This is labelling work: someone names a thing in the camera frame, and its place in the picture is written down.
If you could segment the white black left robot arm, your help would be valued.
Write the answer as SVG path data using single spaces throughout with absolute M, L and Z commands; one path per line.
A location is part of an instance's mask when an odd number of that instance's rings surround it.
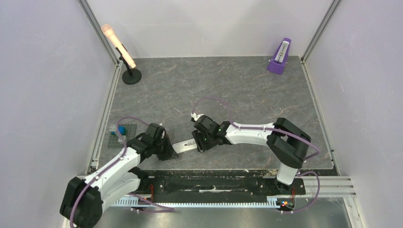
M 72 228 L 93 228 L 103 213 L 125 195 L 149 189 L 147 176 L 138 165 L 156 155 L 161 161 L 177 158 L 166 129 L 156 123 L 127 141 L 123 149 L 94 173 L 73 177 L 67 184 L 59 213 Z

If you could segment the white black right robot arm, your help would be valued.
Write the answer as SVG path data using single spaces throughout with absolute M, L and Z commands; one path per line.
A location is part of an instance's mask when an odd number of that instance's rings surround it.
M 294 178 L 302 168 L 311 137 L 285 118 L 268 124 L 221 124 L 204 114 L 191 114 L 192 132 L 197 150 L 205 152 L 217 145 L 252 144 L 269 147 L 280 161 L 274 181 L 277 192 L 286 194 L 294 187 Z

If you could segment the white remote control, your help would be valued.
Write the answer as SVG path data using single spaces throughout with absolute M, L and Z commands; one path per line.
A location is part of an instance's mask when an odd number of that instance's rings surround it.
M 197 149 L 197 144 L 194 139 L 178 142 L 172 145 L 177 154 Z

